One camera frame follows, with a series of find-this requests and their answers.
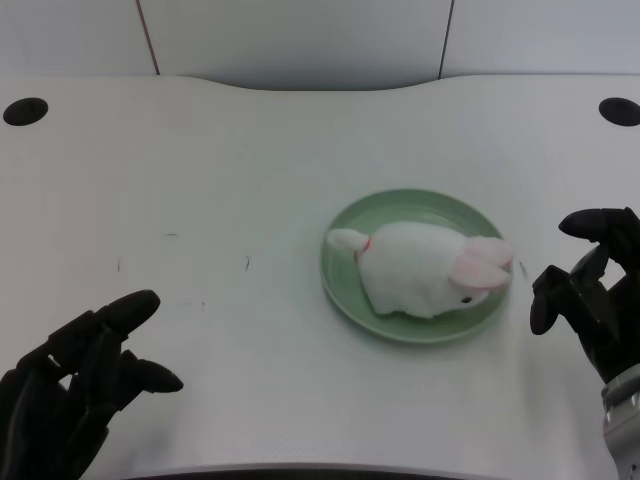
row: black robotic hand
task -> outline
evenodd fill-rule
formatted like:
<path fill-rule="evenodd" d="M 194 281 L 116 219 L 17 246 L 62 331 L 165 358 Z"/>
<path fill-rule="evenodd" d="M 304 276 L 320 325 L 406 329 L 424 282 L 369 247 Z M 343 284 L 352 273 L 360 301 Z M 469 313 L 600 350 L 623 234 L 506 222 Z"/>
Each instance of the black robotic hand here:
<path fill-rule="evenodd" d="M 150 291 L 86 312 L 52 333 L 0 380 L 0 480 L 76 480 L 100 450 L 113 415 L 142 391 L 176 392 L 166 368 L 122 342 L 158 309 Z M 69 389 L 59 381 L 71 375 Z"/>
<path fill-rule="evenodd" d="M 629 208 L 583 210 L 559 228 L 598 246 L 571 273 L 552 265 L 535 281 L 531 331 L 542 335 L 564 316 L 608 383 L 640 363 L 640 220 Z M 625 276 L 607 291 L 599 280 L 609 258 Z"/>

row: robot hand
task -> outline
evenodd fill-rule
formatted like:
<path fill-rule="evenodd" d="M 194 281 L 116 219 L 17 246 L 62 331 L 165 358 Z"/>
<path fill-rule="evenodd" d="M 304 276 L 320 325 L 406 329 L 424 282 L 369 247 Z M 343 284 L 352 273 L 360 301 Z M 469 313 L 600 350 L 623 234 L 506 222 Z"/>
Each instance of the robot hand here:
<path fill-rule="evenodd" d="M 86 312 L 49 336 L 0 380 L 0 480 L 77 480 L 109 433 L 107 424 L 142 391 L 176 392 L 166 368 L 122 342 L 160 305 L 144 290 Z M 71 375 L 69 389 L 59 382 Z"/>
<path fill-rule="evenodd" d="M 542 335 L 564 316 L 607 383 L 640 363 L 640 220 L 629 208 L 583 210 L 559 228 L 599 245 L 571 273 L 552 265 L 535 281 L 531 331 Z M 625 276 L 607 291 L 599 280 L 609 258 Z"/>
<path fill-rule="evenodd" d="M 583 210 L 560 230 L 597 242 L 567 273 L 548 267 L 533 284 L 531 331 L 546 333 L 563 315 L 606 386 L 603 434 L 620 479 L 640 466 L 640 220 L 624 210 Z M 625 276 L 609 291 L 599 281 L 609 258 Z"/>

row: plush bunny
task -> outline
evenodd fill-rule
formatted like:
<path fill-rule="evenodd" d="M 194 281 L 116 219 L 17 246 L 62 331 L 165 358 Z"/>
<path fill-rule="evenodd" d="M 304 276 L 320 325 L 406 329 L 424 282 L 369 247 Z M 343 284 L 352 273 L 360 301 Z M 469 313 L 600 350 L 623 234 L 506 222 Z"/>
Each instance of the plush bunny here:
<path fill-rule="evenodd" d="M 513 253 L 499 238 L 467 238 L 439 225 L 398 222 L 371 236 L 331 230 L 329 245 L 353 250 L 362 283 L 378 314 L 423 318 L 482 302 L 509 282 Z"/>

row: green plate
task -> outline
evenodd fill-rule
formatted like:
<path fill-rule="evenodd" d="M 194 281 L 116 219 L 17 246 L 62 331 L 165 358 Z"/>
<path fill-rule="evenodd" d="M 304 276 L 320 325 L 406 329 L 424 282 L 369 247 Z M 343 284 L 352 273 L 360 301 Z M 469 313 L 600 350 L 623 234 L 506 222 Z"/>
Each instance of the green plate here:
<path fill-rule="evenodd" d="M 502 238 L 480 212 L 469 205 L 436 192 L 390 190 L 353 203 L 331 223 L 333 228 L 353 228 L 373 233 L 391 222 L 413 221 L 443 225 L 467 236 Z M 465 337 L 497 317 L 507 291 L 492 293 L 481 304 L 454 310 L 431 320 L 403 313 L 376 315 L 360 281 L 353 252 L 323 243 L 322 283 L 329 297 L 351 320 L 382 337 L 409 343 L 433 344 Z"/>

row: bunny tail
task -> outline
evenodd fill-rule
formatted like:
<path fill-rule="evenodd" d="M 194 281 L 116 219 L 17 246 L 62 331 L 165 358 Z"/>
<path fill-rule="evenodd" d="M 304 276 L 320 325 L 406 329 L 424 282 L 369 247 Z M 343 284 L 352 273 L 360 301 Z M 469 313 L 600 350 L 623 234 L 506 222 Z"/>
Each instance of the bunny tail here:
<path fill-rule="evenodd" d="M 369 236 L 348 228 L 338 228 L 327 234 L 327 242 L 334 248 L 349 248 L 358 251 L 367 247 Z"/>

